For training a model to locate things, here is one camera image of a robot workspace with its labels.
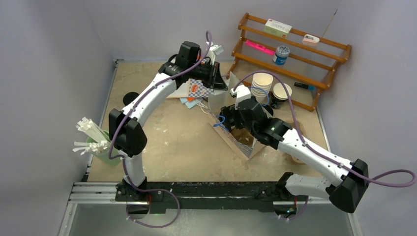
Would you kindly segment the checkered paper bag blue handles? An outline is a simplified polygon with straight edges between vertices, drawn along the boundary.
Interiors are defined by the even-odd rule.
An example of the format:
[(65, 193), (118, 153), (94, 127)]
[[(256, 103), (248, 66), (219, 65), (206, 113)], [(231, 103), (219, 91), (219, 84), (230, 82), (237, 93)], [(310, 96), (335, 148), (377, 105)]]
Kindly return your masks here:
[(231, 125), (231, 119), (221, 114), (221, 108), (231, 106), (235, 109), (235, 99), (231, 97), (230, 91), (216, 91), (208, 97), (208, 121), (217, 134), (226, 142), (232, 151), (246, 162), (257, 154), (265, 145), (256, 141), (255, 138), (244, 128), (237, 129)]

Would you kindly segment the brown pulp cup carrier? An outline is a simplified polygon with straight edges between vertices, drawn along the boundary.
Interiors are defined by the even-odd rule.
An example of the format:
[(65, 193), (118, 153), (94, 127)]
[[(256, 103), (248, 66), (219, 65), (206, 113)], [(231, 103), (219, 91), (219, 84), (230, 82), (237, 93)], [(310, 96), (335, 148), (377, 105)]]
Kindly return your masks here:
[(253, 146), (253, 136), (246, 129), (233, 129), (232, 136), (241, 144)]

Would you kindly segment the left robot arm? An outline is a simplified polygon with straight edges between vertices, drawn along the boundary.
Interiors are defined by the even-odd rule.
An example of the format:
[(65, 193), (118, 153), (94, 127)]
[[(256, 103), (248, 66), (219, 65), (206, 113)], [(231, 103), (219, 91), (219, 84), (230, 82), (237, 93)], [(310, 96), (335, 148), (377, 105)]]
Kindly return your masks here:
[(109, 113), (110, 149), (118, 150), (122, 160), (127, 194), (134, 201), (145, 198), (146, 176), (142, 164), (142, 151), (147, 144), (143, 130), (146, 121), (163, 101), (189, 79), (199, 80), (206, 88), (227, 90), (220, 73), (216, 56), (223, 53), (221, 45), (208, 42), (202, 53), (196, 43), (184, 41), (177, 54), (161, 65), (152, 82), (133, 101), (121, 110)]

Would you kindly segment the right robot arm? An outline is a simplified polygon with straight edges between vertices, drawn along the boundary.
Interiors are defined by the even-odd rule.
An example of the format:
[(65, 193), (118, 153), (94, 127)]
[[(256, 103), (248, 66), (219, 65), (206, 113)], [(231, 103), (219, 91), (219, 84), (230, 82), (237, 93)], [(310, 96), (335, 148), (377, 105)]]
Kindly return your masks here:
[(227, 129), (245, 129), (261, 144), (296, 157), (322, 175), (284, 174), (276, 187), (280, 199), (297, 195), (318, 197), (330, 200), (344, 212), (355, 212), (369, 186), (358, 177), (369, 176), (366, 162), (361, 159), (353, 162), (321, 148), (299, 135), (294, 126), (272, 117), (254, 98), (243, 100), (237, 106), (223, 106), (219, 114)]

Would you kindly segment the stack of flat paper bags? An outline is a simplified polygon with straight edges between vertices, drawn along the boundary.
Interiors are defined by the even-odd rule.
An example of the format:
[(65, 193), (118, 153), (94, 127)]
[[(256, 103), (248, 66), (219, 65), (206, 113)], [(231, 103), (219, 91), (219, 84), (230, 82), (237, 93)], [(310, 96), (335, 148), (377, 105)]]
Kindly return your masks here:
[(201, 81), (189, 79), (179, 89), (168, 95), (167, 99), (179, 99), (181, 104), (188, 109), (199, 107), (204, 114), (208, 114), (208, 105), (205, 105), (203, 101), (211, 94), (214, 94), (213, 89), (205, 87)]

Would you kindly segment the stack of white paper cups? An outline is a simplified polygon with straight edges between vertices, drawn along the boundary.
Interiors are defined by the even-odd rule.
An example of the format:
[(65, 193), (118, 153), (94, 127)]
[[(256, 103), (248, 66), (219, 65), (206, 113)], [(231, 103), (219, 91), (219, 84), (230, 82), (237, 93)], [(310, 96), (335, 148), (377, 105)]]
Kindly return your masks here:
[(252, 78), (251, 92), (256, 100), (263, 106), (269, 103), (269, 91), (273, 76), (268, 73), (255, 73)]

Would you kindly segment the dark paper cup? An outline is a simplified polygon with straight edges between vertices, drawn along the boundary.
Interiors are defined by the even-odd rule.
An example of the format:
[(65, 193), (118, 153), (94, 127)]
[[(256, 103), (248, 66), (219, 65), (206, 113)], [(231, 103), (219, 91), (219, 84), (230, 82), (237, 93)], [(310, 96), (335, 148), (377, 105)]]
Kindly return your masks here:
[(288, 101), (288, 95), (292, 95), (292, 89), (288, 84), (276, 83), (272, 89), (272, 97), (270, 106), (273, 109), (279, 109)]

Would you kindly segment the wooden shelf rack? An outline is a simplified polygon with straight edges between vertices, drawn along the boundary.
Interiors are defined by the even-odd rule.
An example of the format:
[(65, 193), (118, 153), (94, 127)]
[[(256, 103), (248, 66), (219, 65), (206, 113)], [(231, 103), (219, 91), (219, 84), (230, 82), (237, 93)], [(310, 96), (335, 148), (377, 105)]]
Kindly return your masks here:
[[(352, 46), (319, 37), (320, 43), (324, 43), (327, 46), (332, 46), (342, 51), (341, 54), (337, 56), (323, 50), (303, 45), (302, 43), (284, 38), (280, 39), (278, 36), (249, 26), (250, 22), (263, 24), (266, 23), (267, 20), (250, 15), (247, 12), (241, 18), (238, 24), (240, 37), (232, 50), (234, 61), (231, 68), (227, 72), (226, 78), (229, 79), (230, 73), (234, 72), (240, 61), (243, 61), (250, 64), (251, 67), (255, 69), (264, 69), (283, 76), (286, 79), (311, 85), (314, 87), (311, 95), (307, 95), (306, 92), (299, 92), (294, 99), (293, 104), (310, 112), (315, 111), (321, 94), (330, 88), (338, 67), (348, 61)], [(250, 49), (250, 47), (246, 44), (247, 41), (259, 44), (269, 50), (275, 50), (273, 46), (266, 44), (267, 38), (273, 40), (275, 43), (278, 42), (280, 44), (283, 43), (290, 46), (290, 53), (284, 65), (277, 65), (273, 62), (266, 61), (266, 59), (259, 59), (255, 56), (250, 56), (248, 52), (243, 52), (243, 50)], [(326, 65), (318, 62), (317, 60), (308, 59), (307, 57), (294, 54), (293, 49), (300, 49), (314, 55), (323, 56), (332, 60), (333, 65)]]

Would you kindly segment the pink highlighter pen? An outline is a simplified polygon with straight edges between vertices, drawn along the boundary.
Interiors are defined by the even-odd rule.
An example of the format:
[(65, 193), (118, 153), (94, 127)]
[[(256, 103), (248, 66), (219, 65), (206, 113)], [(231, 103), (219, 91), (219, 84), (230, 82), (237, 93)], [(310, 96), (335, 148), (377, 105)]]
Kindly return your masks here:
[(254, 48), (254, 49), (258, 50), (258, 51), (261, 51), (261, 52), (263, 52), (265, 54), (268, 54), (268, 55), (271, 55), (271, 56), (273, 56), (274, 53), (275, 53), (275, 51), (270, 50), (267, 47), (265, 47), (263, 45), (260, 45), (260, 44), (257, 44), (257, 43), (255, 43), (255, 42), (253, 42), (251, 40), (246, 40), (245, 41), (245, 44), (247, 46), (251, 47), (251, 48)]

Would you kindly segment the stack of pulp carriers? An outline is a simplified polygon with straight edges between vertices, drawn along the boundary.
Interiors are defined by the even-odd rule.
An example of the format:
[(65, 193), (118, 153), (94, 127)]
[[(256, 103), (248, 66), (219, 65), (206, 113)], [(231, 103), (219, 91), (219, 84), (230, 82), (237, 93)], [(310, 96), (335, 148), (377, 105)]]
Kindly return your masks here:
[[(285, 120), (285, 122), (288, 123), (293, 129), (296, 128), (296, 124), (297, 124), (302, 136), (305, 136), (305, 128), (304, 128), (304, 126), (301, 122), (299, 122), (299, 121), (294, 122), (293, 120), (289, 120), (289, 119)], [(286, 159), (288, 159), (294, 165), (305, 165), (305, 163), (303, 161), (299, 160), (295, 156), (290, 155), (288, 153), (285, 153), (284, 157)]]

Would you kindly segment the blue white jar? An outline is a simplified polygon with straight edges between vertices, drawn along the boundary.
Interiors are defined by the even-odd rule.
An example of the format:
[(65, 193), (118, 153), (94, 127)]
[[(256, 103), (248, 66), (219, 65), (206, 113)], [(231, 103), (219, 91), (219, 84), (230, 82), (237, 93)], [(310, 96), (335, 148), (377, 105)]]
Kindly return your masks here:
[(287, 46), (281, 45), (277, 47), (273, 56), (273, 62), (277, 65), (284, 65), (289, 57), (290, 49)]

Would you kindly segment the black blue marker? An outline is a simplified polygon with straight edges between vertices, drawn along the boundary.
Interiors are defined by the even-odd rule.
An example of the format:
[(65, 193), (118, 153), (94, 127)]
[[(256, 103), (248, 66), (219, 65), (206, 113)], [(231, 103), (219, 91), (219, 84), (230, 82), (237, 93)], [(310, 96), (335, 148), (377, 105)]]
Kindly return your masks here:
[(294, 86), (297, 88), (307, 89), (307, 90), (314, 90), (315, 87), (309, 84), (294, 82)]

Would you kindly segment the white green box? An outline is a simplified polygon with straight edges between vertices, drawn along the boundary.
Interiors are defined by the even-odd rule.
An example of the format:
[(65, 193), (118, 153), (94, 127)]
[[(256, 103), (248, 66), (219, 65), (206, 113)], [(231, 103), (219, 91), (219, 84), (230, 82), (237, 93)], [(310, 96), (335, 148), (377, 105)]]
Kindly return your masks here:
[(287, 38), (290, 33), (292, 26), (273, 20), (268, 19), (265, 23), (263, 31), (280, 38)]

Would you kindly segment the stack of black lids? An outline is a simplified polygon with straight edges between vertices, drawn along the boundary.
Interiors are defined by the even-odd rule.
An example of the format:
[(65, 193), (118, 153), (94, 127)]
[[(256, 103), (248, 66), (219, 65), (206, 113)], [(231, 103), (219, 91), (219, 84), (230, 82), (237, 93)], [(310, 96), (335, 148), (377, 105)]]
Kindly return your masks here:
[(130, 103), (132, 103), (137, 97), (139, 96), (139, 94), (137, 92), (128, 92), (124, 95), (122, 102), (124, 104), (124, 106), (129, 105)]

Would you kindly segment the white pink small device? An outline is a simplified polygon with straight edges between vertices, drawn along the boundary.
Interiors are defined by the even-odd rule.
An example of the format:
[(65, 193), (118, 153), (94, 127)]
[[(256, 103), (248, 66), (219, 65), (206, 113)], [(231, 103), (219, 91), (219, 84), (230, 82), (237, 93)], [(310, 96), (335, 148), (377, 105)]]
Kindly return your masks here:
[(316, 47), (320, 43), (320, 39), (316, 36), (305, 34), (301, 43), (310, 47)]

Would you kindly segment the wrapped white straws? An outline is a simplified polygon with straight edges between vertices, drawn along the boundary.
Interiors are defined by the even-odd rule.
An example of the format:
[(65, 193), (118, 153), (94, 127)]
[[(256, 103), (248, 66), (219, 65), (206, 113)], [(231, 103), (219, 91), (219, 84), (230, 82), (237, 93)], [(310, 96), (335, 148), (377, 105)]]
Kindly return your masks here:
[(92, 119), (82, 118), (77, 122), (76, 128), (78, 131), (86, 134), (87, 137), (91, 137), (95, 140), (95, 143), (74, 142), (74, 152), (80, 152), (81, 155), (86, 153), (97, 154), (104, 151), (106, 148), (110, 148), (110, 137), (104, 134), (104, 130), (101, 129)]

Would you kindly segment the black aluminium base frame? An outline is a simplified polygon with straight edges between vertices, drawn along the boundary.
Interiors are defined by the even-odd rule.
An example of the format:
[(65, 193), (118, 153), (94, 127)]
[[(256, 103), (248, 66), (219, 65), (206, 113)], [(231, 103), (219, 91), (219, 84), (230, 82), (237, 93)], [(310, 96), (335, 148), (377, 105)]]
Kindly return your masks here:
[(69, 197), (77, 204), (141, 206), (151, 214), (169, 209), (256, 210), (262, 213), (294, 214), (294, 206), (330, 204), (328, 199), (293, 196), (276, 181), (255, 182), (166, 182), (144, 181), (138, 187), (127, 181), (79, 182)]

